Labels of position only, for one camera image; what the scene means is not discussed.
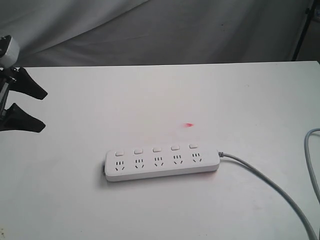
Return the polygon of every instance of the power cord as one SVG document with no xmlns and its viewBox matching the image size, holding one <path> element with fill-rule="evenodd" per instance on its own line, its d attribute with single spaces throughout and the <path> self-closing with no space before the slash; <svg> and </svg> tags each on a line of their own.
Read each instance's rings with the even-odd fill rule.
<svg viewBox="0 0 320 240">
<path fill-rule="evenodd" d="M 312 183 L 312 186 L 313 186 L 313 190 L 314 190 L 314 193 L 315 193 L 315 195 L 316 195 L 316 197 L 317 197 L 317 199 L 318 199 L 318 201 L 320 203 L 320 190 L 319 190 L 319 186 L 318 186 L 318 183 L 317 183 L 317 179 L 316 179 L 316 176 L 315 176 L 314 169 L 313 169 L 312 164 L 311 164 L 310 153 L 309 153 L 309 137 L 314 132 L 320 132 L 320 128 L 312 129 L 305 135 L 305 138 L 304 138 L 304 152 L 305 152 L 305 160 L 306 160 L 307 168 L 308 168 L 308 171 L 309 171 L 309 175 L 310 175 L 311 183 Z M 260 179 L 262 179 L 264 182 L 266 182 L 268 185 L 270 185 L 274 190 L 276 190 L 287 201 L 287 203 L 292 207 L 292 209 L 298 215 L 298 217 L 300 218 L 301 222 L 304 225 L 304 228 L 305 228 L 305 230 L 306 230 L 306 232 L 308 234 L 309 239 L 310 240 L 318 240 L 317 235 L 316 235 L 314 229 L 312 228 L 309 220 L 307 219 L 306 215 L 302 212 L 302 210 L 295 203 L 295 201 L 281 187 L 279 187 L 270 178 L 268 178 L 266 175 L 264 175 L 258 169 L 256 169 L 255 167 L 253 167 L 252 165 L 250 165 L 246 161 L 242 160 L 241 158 L 233 156 L 231 154 L 223 153 L 223 152 L 219 152 L 218 154 L 219 154 L 220 158 L 230 158 L 230 159 L 236 160 L 237 162 L 243 164 L 253 174 L 258 176 Z"/>
</svg>

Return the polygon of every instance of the table surface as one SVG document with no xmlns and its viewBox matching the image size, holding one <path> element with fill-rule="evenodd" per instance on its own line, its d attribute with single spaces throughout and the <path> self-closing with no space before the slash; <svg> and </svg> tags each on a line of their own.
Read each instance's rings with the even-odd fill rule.
<svg viewBox="0 0 320 240">
<path fill-rule="evenodd" d="M 287 202 L 238 164 L 215 173 L 109 183 L 109 149 L 211 141 L 320 208 L 304 157 L 320 127 L 320 66 L 274 62 L 28 68 L 47 92 L 10 92 L 41 133 L 0 132 L 0 240 L 302 240 Z M 194 124 L 184 127 L 185 123 Z M 310 137 L 320 179 L 320 137 Z"/>
</svg>

